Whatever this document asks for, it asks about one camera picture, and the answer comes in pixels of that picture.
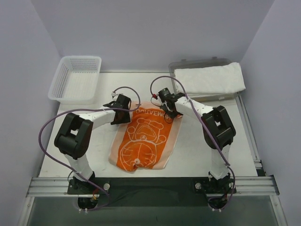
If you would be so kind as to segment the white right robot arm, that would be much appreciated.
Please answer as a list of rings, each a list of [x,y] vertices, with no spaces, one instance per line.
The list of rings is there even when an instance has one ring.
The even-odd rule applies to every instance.
[[[212,150],[209,177],[216,180],[227,177],[230,174],[229,151],[236,130],[226,108],[204,105],[184,93],[172,94],[168,88],[152,97],[160,102],[160,109],[171,119],[189,116],[201,123],[205,142]]]

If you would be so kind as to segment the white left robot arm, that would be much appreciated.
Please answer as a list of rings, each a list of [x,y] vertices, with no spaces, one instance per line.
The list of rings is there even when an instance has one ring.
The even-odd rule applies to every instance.
[[[86,152],[92,131],[102,125],[118,125],[130,122],[131,99],[117,94],[111,102],[97,112],[68,113],[55,137],[54,145],[66,157],[75,170],[73,176],[80,180],[91,180],[95,174],[89,166]]]

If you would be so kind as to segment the white towels pile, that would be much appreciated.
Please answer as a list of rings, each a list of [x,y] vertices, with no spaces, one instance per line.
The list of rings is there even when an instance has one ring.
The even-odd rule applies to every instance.
[[[241,66],[234,62],[224,66],[176,69],[177,90],[189,96],[228,95],[245,90]]]

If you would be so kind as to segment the orange cloth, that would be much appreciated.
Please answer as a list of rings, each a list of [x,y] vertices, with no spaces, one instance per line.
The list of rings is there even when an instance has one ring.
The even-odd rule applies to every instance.
[[[131,121],[117,129],[109,162],[126,172],[164,169],[173,153],[182,116],[171,119],[150,102],[134,103],[131,110]]]

